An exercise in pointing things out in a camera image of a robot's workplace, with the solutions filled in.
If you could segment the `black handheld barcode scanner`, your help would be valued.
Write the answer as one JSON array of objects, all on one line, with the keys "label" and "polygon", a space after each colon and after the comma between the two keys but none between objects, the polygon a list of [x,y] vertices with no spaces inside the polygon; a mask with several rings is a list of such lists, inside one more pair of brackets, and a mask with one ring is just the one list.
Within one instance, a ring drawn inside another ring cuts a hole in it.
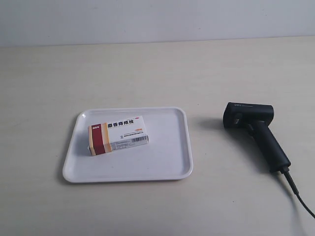
[{"label": "black handheld barcode scanner", "polygon": [[265,158],[270,172],[286,173],[291,162],[269,129],[273,118],[274,108],[271,105],[229,102],[222,119],[224,128],[247,130]]}]

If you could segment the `white plastic tray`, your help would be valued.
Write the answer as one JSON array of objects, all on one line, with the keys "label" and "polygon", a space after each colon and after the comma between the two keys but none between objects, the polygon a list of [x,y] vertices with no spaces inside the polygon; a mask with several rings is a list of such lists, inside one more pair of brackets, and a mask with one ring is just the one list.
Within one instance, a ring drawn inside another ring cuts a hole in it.
[{"label": "white plastic tray", "polygon": [[[91,156],[88,127],[142,116],[149,143]],[[70,183],[178,180],[193,170],[188,123],[177,107],[90,109],[76,121],[62,175]]]}]

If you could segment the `medicine box with red stripe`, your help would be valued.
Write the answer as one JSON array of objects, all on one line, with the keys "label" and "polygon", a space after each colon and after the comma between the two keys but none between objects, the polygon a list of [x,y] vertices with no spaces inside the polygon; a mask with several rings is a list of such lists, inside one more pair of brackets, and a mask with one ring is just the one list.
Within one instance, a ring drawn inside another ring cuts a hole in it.
[{"label": "medicine box with red stripe", "polygon": [[88,137],[92,156],[149,143],[142,116],[90,125]]}]

